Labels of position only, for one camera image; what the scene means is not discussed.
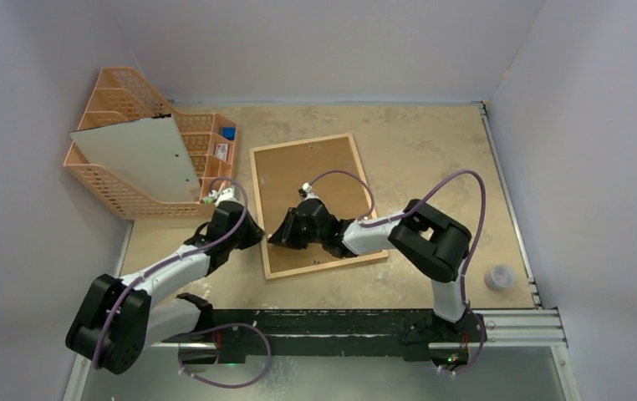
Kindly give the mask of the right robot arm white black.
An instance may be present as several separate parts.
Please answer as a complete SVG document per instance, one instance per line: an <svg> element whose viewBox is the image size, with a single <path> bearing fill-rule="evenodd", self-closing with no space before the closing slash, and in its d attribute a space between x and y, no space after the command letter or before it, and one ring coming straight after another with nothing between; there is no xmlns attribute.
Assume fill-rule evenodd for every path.
<svg viewBox="0 0 637 401"><path fill-rule="evenodd" d="M424 276L433 291L433 328L445 340L466 329L463 268L470 257L471 232L418 199L382 219L339 219L317 198L288 209L268 242L293 250L319 244L338 259L397 250Z"/></svg>

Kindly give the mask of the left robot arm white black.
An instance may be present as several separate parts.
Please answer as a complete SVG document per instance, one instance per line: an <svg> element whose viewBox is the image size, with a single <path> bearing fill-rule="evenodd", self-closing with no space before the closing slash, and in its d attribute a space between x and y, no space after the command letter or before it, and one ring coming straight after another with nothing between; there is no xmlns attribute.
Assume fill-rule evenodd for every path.
<svg viewBox="0 0 637 401"><path fill-rule="evenodd" d="M194 342L213 330L211 304L182 293L215 272L232 251L257 245L264 231L237 200L220 201L208 222L169 256L122 277L96 277L67 332L67 349L96 369L122 374L151 344L185 334Z"/></svg>

